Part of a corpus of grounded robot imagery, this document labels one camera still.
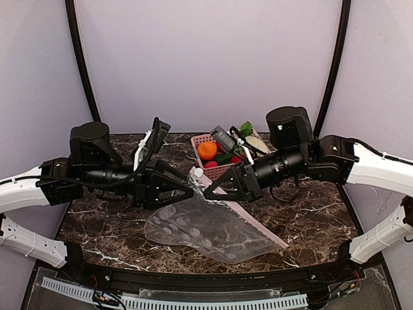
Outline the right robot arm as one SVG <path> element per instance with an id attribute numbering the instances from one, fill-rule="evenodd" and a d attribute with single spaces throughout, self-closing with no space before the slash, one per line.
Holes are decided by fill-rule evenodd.
<path id="1" fill-rule="evenodd" d="M 266 115 L 276 151 L 229 168 L 209 185 L 208 200 L 254 202 L 263 189 L 304 174 L 338 185 L 361 184 L 404 194 L 395 211 L 368 232 L 345 242 L 339 257 L 358 264 L 412 234 L 412 162 L 379 152 L 361 140 L 313 136 L 303 107 L 280 107 Z"/>

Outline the white toy radish with leaves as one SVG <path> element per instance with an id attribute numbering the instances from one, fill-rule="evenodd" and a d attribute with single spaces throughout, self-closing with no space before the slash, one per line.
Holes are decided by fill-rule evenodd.
<path id="1" fill-rule="evenodd" d="M 244 122 L 239 128 L 239 133 L 245 139 L 247 147 L 256 158 L 270 154 L 270 149 L 267 147 L 265 142 L 254 134 L 254 128 L 251 122 Z"/>

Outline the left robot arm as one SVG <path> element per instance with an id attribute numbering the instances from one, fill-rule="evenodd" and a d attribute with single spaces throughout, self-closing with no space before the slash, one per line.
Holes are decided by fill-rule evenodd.
<path id="1" fill-rule="evenodd" d="M 85 190 L 130 195 L 134 206 L 150 211 L 192 198 L 186 176 L 153 158 L 169 130 L 168 123 L 154 119 L 133 153 L 132 164 L 126 164 L 110 144 L 107 124 L 96 121 L 72 128 L 69 157 L 45 161 L 1 180 L 1 244 L 60 269 L 83 261 L 80 246 L 25 229 L 7 212 L 72 202 L 83 198 Z"/>

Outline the clear zip top bag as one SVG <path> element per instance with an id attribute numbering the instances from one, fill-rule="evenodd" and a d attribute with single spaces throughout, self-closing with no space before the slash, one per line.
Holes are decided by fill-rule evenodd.
<path id="1" fill-rule="evenodd" d="M 150 215 L 144 228 L 147 240 L 163 245 L 189 246 L 226 264 L 238 264 L 288 248 L 286 242 L 240 204 L 204 199 L 203 192 L 212 180 L 200 168 L 190 169 L 186 184 L 194 189 L 194 196 Z"/>

